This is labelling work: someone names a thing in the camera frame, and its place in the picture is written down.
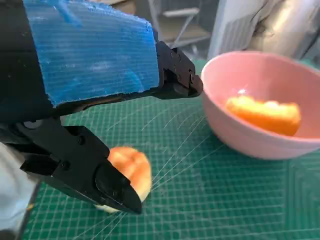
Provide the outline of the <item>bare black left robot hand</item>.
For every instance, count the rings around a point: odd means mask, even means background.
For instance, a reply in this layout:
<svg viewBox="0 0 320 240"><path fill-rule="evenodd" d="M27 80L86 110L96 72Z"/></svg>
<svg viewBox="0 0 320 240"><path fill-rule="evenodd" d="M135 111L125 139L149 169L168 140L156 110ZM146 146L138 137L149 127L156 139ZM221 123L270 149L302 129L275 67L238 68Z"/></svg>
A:
<svg viewBox="0 0 320 240"><path fill-rule="evenodd" d="M63 126L61 116L202 91L192 61L145 19L86 0L0 3L0 141L25 156L22 171L71 197L142 211L109 148L84 126Z"/></svg>

